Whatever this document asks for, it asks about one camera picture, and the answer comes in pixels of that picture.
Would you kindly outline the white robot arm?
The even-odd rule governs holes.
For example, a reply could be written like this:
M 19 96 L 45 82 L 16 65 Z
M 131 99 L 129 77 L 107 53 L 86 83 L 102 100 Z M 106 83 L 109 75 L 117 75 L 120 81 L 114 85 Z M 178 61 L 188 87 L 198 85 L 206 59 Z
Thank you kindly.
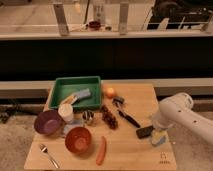
M 194 112 L 193 105 L 194 101 L 187 93 L 162 99 L 158 103 L 158 110 L 152 115 L 153 127 L 162 131 L 178 123 L 213 145 L 213 120 Z

